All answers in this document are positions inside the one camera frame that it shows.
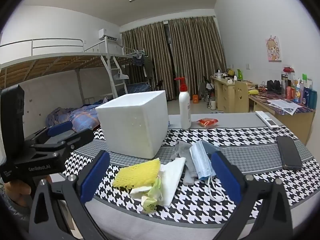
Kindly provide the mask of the person's left hand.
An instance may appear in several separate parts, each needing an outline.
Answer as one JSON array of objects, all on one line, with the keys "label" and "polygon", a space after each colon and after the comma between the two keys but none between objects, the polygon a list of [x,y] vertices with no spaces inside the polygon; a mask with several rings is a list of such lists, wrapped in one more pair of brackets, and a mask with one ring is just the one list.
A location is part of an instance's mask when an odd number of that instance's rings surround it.
[{"label": "person's left hand", "polygon": [[18,180],[11,181],[4,184],[4,189],[7,196],[19,206],[27,207],[28,204],[25,201],[25,196],[31,194],[31,188],[26,183]]}]

